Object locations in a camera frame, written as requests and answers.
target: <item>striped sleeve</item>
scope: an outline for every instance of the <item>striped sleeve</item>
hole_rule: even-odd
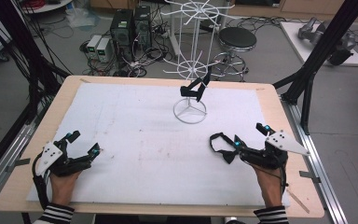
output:
[[[75,209],[67,206],[62,206],[55,203],[50,203],[45,209],[42,217],[36,223],[54,223],[54,224],[69,224],[71,223],[72,216]]]
[[[255,215],[260,220],[261,224],[288,224],[286,210],[284,206],[276,206],[270,208],[264,208],[255,211]]]

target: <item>human hand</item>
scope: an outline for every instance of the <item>human hand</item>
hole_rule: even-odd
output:
[[[68,206],[72,199],[72,193],[75,188],[76,180],[81,172],[68,176],[58,177],[50,174],[51,188],[53,191],[52,203]]]
[[[257,182],[261,188],[261,195],[266,207],[282,205],[281,171],[270,170],[251,164],[257,175]]]

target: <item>metal bar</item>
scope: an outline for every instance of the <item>metal bar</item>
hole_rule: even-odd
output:
[[[298,135],[301,139],[301,142],[309,152],[310,156],[307,157],[310,168],[312,169],[315,177],[319,177],[321,183],[316,183],[320,192],[322,193],[323,199],[325,201],[326,207],[329,211],[330,217],[334,223],[344,224],[348,223],[345,218],[345,214],[342,211],[341,205],[339,204],[336,193],[333,190],[333,187],[330,183],[330,180],[327,176],[327,173],[322,165],[321,158],[319,157],[318,151],[316,150],[315,145],[312,142],[310,135],[307,135],[301,127],[301,113],[296,105],[287,104],[290,113],[292,114]]]

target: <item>black strap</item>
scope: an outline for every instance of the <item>black strap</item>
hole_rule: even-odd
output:
[[[234,145],[234,142],[229,137],[225,136],[223,133],[215,133],[211,137],[209,137],[209,145],[211,146],[213,151],[221,153],[223,155],[223,159],[225,159],[228,164],[231,164],[234,161],[235,156],[238,155],[240,152],[237,149],[235,149],[234,151],[226,151],[223,149],[215,150],[213,148],[212,141],[218,137],[222,137],[231,146]]]

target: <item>desk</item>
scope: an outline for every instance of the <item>desk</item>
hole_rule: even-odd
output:
[[[127,78],[127,77],[68,77],[63,83],[55,100],[43,118],[34,137],[25,149],[22,158],[32,160],[47,141],[53,139],[61,121],[83,82],[113,83],[131,85],[181,86],[183,80]],[[269,84],[211,82],[209,88],[254,90],[263,111],[266,123],[274,129],[284,129],[292,133],[277,92]],[[319,196],[312,181],[299,176],[299,171],[307,171],[302,157],[290,153],[287,164],[287,181],[291,206],[287,209],[289,217],[322,217]],[[31,164],[16,167],[0,193],[0,211],[36,212],[41,211],[38,202],[27,202],[26,197],[33,185]],[[160,205],[160,204],[118,204],[118,203],[72,203],[78,213],[110,213],[139,215],[188,215],[217,217],[252,217],[252,207],[210,206],[210,205]]]

